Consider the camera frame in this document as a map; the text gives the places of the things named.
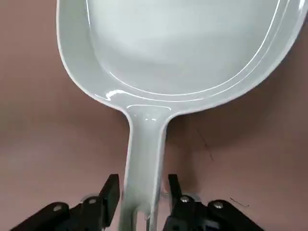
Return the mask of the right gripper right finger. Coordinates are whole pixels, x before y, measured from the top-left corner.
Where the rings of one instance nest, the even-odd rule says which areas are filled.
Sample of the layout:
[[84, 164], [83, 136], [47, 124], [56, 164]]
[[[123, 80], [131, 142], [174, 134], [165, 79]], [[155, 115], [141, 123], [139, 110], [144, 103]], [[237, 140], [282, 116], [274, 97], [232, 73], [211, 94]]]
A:
[[168, 181], [171, 213], [166, 219], [167, 231], [263, 231], [225, 200], [214, 200], [204, 205], [183, 194], [176, 174], [169, 174]]

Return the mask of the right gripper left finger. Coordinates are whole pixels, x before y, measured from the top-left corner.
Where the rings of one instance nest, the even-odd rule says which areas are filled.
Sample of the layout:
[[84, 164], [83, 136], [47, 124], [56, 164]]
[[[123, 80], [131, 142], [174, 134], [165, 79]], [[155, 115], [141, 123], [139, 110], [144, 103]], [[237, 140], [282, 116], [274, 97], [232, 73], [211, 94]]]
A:
[[111, 174], [100, 193], [70, 208], [54, 202], [12, 228], [13, 231], [102, 231], [112, 223], [120, 198], [119, 176]]

